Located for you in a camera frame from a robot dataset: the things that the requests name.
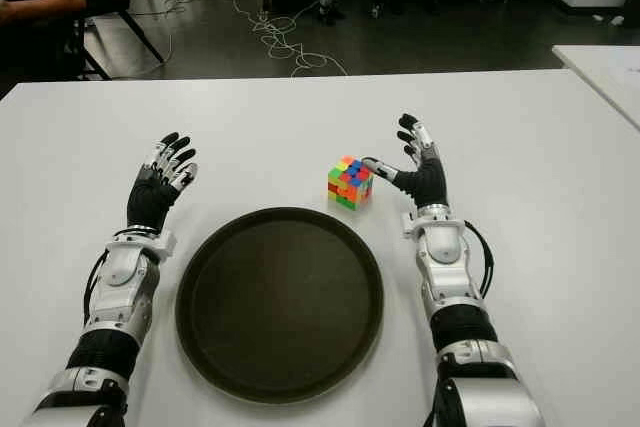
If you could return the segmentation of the robot right hand black silver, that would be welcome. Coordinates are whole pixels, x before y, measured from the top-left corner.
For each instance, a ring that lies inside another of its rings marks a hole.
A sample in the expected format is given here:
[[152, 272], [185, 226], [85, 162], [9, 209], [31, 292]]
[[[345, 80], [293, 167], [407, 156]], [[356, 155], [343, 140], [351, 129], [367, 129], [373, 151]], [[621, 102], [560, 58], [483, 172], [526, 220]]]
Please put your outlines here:
[[404, 152], [413, 160], [413, 171], [399, 170], [374, 157], [363, 157], [363, 165], [411, 197], [417, 209], [431, 205], [448, 206], [446, 175], [436, 144], [424, 124], [404, 113], [398, 121]]

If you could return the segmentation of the robot left hand black silver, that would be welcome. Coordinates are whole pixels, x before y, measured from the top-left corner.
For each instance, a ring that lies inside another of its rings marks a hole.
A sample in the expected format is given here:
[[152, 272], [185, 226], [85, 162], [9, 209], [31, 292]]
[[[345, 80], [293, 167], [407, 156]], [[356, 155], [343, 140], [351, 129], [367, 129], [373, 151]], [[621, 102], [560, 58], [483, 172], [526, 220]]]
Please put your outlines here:
[[159, 235], [166, 217], [198, 172], [191, 138], [172, 132], [157, 141], [142, 163], [130, 191], [127, 228]]

